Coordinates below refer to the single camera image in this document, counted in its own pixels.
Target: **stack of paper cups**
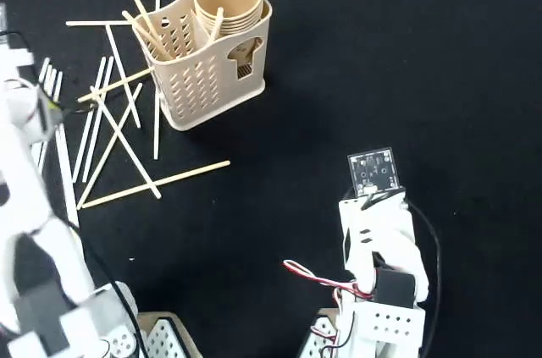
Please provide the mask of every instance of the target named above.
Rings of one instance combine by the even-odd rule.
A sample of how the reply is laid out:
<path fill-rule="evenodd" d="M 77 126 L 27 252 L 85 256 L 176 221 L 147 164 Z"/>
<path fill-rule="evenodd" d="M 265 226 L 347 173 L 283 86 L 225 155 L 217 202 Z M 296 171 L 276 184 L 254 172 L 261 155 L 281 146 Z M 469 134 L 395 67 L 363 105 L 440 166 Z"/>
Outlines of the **stack of paper cups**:
<path fill-rule="evenodd" d="M 211 33 L 217 19 L 218 8 L 224 9 L 224 20 L 220 26 L 220 35 L 227 36 L 251 29 L 261 18 L 263 0 L 194 0 L 197 18 Z M 241 66 L 250 61 L 256 41 L 244 41 L 231 51 L 229 58 L 237 60 Z"/>

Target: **black cable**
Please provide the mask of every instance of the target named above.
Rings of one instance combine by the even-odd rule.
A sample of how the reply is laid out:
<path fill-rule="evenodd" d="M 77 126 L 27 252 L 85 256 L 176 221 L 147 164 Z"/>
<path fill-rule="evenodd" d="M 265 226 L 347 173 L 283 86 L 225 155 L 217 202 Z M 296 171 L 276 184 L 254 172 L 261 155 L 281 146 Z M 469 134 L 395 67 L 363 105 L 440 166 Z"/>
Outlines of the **black cable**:
<path fill-rule="evenodd" d="M 440 241 L 439 236 L 437 235 L 436 230 L 434 229 L 433 224 L 429 221 L 427 216 L 418 208 L 416 205 L 414 205 L 410 200 L 405 199 L 405 202 L 408 204 L 409 207 L 414 210 L 418 216 L 422 219 L 422 221 L 427 226 L 428 231 L 431 233 L 431 236 L 433 237 L 434 246 L 436 248 L 436 268 L 437 268 L 437 290 L 436 290 L 436 297 L 434 302 L 434 313 L 433 313 L 433 321 L 431 322 L 431 327 L 429 329 L 429 334 L 427 338 L 425 339 L 425 346 L 423 347 L 423 351 L 420 354 L 420 358 L 427 358 L 429 349 L 431 348 L 431 344 L 433 343 L 434 333 L 437 328 L 437 322 L 439 321 L 439 312 L 440 312 L 440 299 L 442 296 L 442 267 L 441 267 L 441 249 L 440 249 Z"/>
<path fill-rule="evenodd" d="M 352 312 L 352 325 L 350 326 L 350 332 L 348 333 L 348 337 L 346 337 L 345 341 L 341 345 L 326 345 L 326 346 L 322 347 L 322 349 L 320 350 L 320 358 L 324 358 L 324 351 L 325 350 L 338 350 L 339 348 L 342 348 L 342 347 L 344 347 L 345 345 L 348 344 L 348 342 L 350 341 L 350 338 L 352 336 L 352 331 L 354 330 L 354 319 L 355 318 L 356 318 L 356 312 L 353 311 Z"/>
<path fill-rule="evenodd" d="M 75 224 L 71 223 L 69 220 L 63 220 L 63 223 L 66 224 L 68 227 L 74 230 L 74 232 L 79 236 L 81 242 L 83 242 L 83 237 L 81 236 L 81 232 L 79 230 L 79 227 L 77 227 Z M 130 321 L 132 325 L 135 328 L 135 339 L 137 339 L 137 343 L 140 347 L 141 352 L 143 353 L 144 358 L 149 358 L 149 355 L 147 353 L 147 350 L 145 349 L 145 343 L 143 342 L 143 337 L 141 336 L 141 330 L 139 328 L 139 324 L 137 323 L 136 317 L 134 316 L 134 313 L 130 309 L 130 305 L 128 304 L 128 301 L 126 301 L 126 298 L 122 294 L 122 291 L 120 290 L 119 286 L 117 285 L 117 282 L 115 281 L 113 275 L 111 274 L 111 271 L 109 270 L 107 264 L 105 261 L 96 253 L 94 248 L 92 247 L 91 243 L 88 241 L 85 241 L 84 248 L 91 254 L 92 258 L 96 261 L 100 269 L 102 270 L 103 274 L 111 284 L 111 287 L 113 288 L 114 292 L 117 294 L 117 297 L 119 297 L 120 303 L 126 310 L 126 314 L 128 314 L 128 317 L 130 318 Z"/>
<path fill-rule="evenodd" d="M 106 339 L 102 339 L 102 341 L 105 341 L 106 343 L 108 343 L 108 350 L 105 351 L 105 353 L 102 355 L 102 358 L 108 358 L 109 351 L 111 350 L 111 343 L 109 343 L 109 341 L 107 341 Z"/>
<path fill-rule="evenodd" d="M 25 36 L 23 35 L 22 32 L 20 32 L 19 30 L 1 30 L 0 31 L 0 36 L 7 36 L 7 35 L 16 35 L 19 37 L 19 39 L 21 40 L 21 42 L 23 42 L 23 45 L 24 47 L 26 48 L 26 50 L 28 52 L 32 52 L 31 49 L 30 49 L 30 44 L 28 43 L 28 41 L 26 40 Z M 36 69 L 36 66 L 34 64 L 32 64 L 30 66 L 30 68 L 32 69 L 32 77 L 34 79 L 36 79 L 37 81 L 37 69 Z"/>

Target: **wire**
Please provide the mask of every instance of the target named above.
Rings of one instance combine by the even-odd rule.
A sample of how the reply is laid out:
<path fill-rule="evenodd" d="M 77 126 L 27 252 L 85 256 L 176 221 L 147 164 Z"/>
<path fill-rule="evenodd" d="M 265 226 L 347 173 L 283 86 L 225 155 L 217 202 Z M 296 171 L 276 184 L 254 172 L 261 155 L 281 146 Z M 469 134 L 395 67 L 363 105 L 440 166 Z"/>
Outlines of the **wire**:
<path fill-rule="evenodd" d="M 77 227 L 75 224 L 70 222 L 69 220 L 62 219 L 63 223 L 66 224 L 68 227 L 70 227 L 74 232 L 79 236 L 81 242 L 83 242 L 83 237 L 81 236 L 79 227 Z M 140 350 L 143 354 L 144 358 L 149 358 L 149 355 L 147 353 L 147 350 L 145 349 L 145 343 L 143 342 L 143 337 L 141 336 L 141 330 L 139 328 L 139 324 L 137 323 L 136 317 L 134 316 L 134 313 L 130 309 L 130 305 L 128 304 L 128 301 L 126 301 L 126 298 L 122 294 L 122 291 L 120 290 L 119 286 L 117 285 L 117 282 L 115 281 L 113 275 L 111 274 L 111 271 L 109 270 L 107 264 L 105 261 L 96 253 L 94 248 L 92 247 L 91 243 L 88 241 L 85 241 L 85 248 L 91 254 L 92 258 L 96 261 L 100 269 L 102 270 L 103 274 L 111 284 L 111 287 L 113 288 L 114 292 L 117 294 L 117 297 L 119 297 L 120 303 L 126 310 L 126 314 L 128 314 L 128 317 L 130 318 L 130 321 L 132 325 L 135 328 L 135 339 L 137 339 L 137 343 L 140 347 Z"/>
<path fill-rule="evenodd" d="M 323 286 L 332 286 L 334 288 L 339 288 L 342 290 L 346 290 L 347 292 L 352 293 L 353 295 L 357 297 L 361 297 L 362 299 L 371 299 L 372 296 L 363 293 L 358 287 L 357 282 L 337 282 L 335 280 L 330 280 L 326 278 L 320 278 L 316 276 L 312 271 L 304 267 L 301 263 L 298 263 L 296 261 L 292 261 L 291 259 L 284 259 L 282 261 L 282 264 L 285 266 L 286 269 L 293 273 L 297 273 L 298 275 L 312 280 L 314 282 L 318 282 L 319 284 L 322 284 Z"/>
<path fill-rule="evenodd" d="M 342 314 L 342 294 L 340 293 L 339 288 L 333 289 L 333 300 L 335 300 L 335 303 L 337 304 L 337 307 L 339 308 L 339 315 Z"/>
<path fill-rule="evenodd" d="M 339 348 L 342 348 L 342 347 L 344 347 L 345 345 L 348 344 L 348 342 L 350 341 L 350 338 L 352 336 L 352 331 L 354 330 L 354 320 L 355 320 L 355 318 L 356 318 L 356 312 L 353 311 L 352 312 L 352 324 L 350 326 L 350 331 L 348 332 L 348 337 L 346 337 L 345 342 L 342 343 L 341 345 L 326 345 L 326 346 L 324 346 L 320 350 L 320 358 L 324 358 L 324 351 L 325 350 L 327 350 L 327 349 L 329 349 L 329 350 L 338 350 Z"/>
<path fill-rule="evenodd" d="M 37 85 L 34 85 L 32 82 L 22 77 L 10 77 L 9 79 L 4 80 L 3 83 L 6 83 L 7 81 L 18 81 L 21 85 L 23 85 L 23 87 L 27 89 L 31 89 L 31 90 L 34 90 L 37 88 Z"/>
<path fill-rule="evenodd" d="M 0 36 L 8 36 L 8 35 L 16 35 L 16 36 L 18 36 L 19 39 L 23 42 L 23 45 L 26 48 L 26 50 L 28 52 L 31 52 L 30 44 L 28 43 L 28 41 L 26 40 L 26 38 L 25 38 L 25 36 L 23 35 L 22 32 L 20 32 L 18 30 L 0 30 Z M 30 68 L 32 70 L 32 77 L 37 80 L 38 77 L 37 77 L 36 66 L 34 64 L 32 64 L 30 66 Z"/>
<path fill-rule="evenodd" d="M 333 334 L 326 334 L 322 331 L 318 330 L 316 327 L 311 326 L 311 333 L 314 335 L 317 335 L 319 337 L 322 337 L 323 339 L 330 339 L 331 341 L 335 342 L 335 336 Z"/>
<path fill-rule="evenodd" d="M 420 210 L 414 203 L 412 203 L 410 200 L 405 199 L 405 202 L 416 212 L 416 214 L 422 219 L 422 221 L 427 226 L 428 231 L 431 233 L 431 236 L 433 237 L 434 246 L 436 249 L 436 269 L 437 269 L 437 289 L 436 289 L 436 296 L 435 296 L 435 302 L 434 302 L 434 313 L 433 313 L 433 321 L 431 322 L 431 327 L 429 329 L 429 335 L 427 336 L 425 340 L 425 346 L 423 347 L 423 351 L 420 354 L 420 358 L 427 358 L 429 350 L 431 348 L 431 344 L 433 343 L 434 339 L 434 333 L 437 328 L 437 322 L 439 321 L 439 313 L 440 313 L 440 300 L 442 297 L 442 266 L 441 266 L 441 248 L 440 248 L 440 241 L 439 236 L 437 235 L 436 230 L 434 229 L 433 224 L 429 221 L 427 216 Z"/>
<path fill-rule="evenodd" d="M 110 356 L 109 351 L 111 350 L 111 343 L 109 343 L 109 341 L 107 341 L 106 339 L 102 339 L 102 341 L 108 343 L 108 350 L 105 351 L 105 353 L 102 355 L 102 358 L 108 358 L 108 356 Z"/>

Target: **black table surface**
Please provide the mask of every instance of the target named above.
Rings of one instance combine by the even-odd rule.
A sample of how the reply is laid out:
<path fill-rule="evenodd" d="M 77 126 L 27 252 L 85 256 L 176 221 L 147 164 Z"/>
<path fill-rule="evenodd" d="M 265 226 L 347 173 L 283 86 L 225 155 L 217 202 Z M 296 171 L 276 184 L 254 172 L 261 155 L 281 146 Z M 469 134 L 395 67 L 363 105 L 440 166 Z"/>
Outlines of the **black table surface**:
<path fill-rule="evenodd" d="M 49 56 L 64 71 L 64 100 L 87 91 L 100 57 L 110 54 L 103 28 L 64 21 L 136 11 L 131 0 L 0 1 L 36 61 Z M 351 184 L 346 156 L 392 146 L 401 183 L 443 246 L 442 309 L 429 356 L 536 354 L 542 0 L 270 2 L 261 96 L 188 132 L 163 121 L 153 161 L 147 79 L 137 104 L 143 128 L 132 120 L 125 127 L 155 179 L 224 159 L 231 166 L 164 186 L 160 201 L 145 192 L 84 210 L 84 237 L 142 311 L 177 313 L 204 356 L 295 356 L 317 309 L 333 303 L 329 288 L 280 263 L 292 258 L 321 276 L 348 278 L 337 206 Z M 126 73 L 142 69 L 131 30 L 113 32 Z M 111 102 L 116 117 L 124 107 L 124 98 Z M 72 162 L 83 122 L 66 120 Z M 110 135 L 103 126 L 98 154 Z M 58 161 L 49 153 L 57 206 Z M 119 146 L 91 198 L 140 183 Z M 434 245 L 414 221 L 433 291 Z M 430 296 L 428 323 L 433 303 Z"/>

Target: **perforated metal bracket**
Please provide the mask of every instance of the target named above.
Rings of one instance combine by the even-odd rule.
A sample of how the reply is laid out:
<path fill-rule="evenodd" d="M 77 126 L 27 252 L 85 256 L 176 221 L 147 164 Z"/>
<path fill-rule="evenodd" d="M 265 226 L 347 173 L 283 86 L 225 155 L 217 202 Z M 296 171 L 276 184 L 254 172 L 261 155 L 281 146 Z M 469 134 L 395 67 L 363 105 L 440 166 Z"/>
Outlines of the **perforated metal bracket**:
<path fill-rule="evenodd" d="M 312 322 L 312 326 L 321 331 L 324 334 L 328 334 L 329 336 L 337 335 L 337 330 L 335 329 L 332 322 L 329 320 L 326 316 L 318 316 L 314 322 Z M 320 355 L 320 350 L 325 345 L 332 345 L 333 342 L 329 339 L 325 339 L 324 337 L 317 336 L 315 333 L 309 330 L 308 336 L 305 340 L 305 344 L 301 348 L 301 352 L 297 356 L 297 358 L 319 358 L 322 356 L 323 358 L 331 358 L 331 352 L 332 349 L 326 349 L 324 350 L 324 353 Z"/>
<path fill-rule="evenodd" d="M 147 353 L 149 358 L 187 358 L 174 325 L 167 318 L 156 321 L 147 337 Z"/>
<path fill-rule="evenodd" d="M 130 358 L 136 352 L 136 337 L 126 326 L 119 326 L 109 333 L 108 340 L 109 352 L 114 358 Z"/>
<path fill-rule="evenodd" d="M 355 304 L 354 309 L 359 317 L 357 336 L 417 348 L 422 346 L 425 311 L 419 307 L 407 309 L 373 302 L 359 302 Z"/>

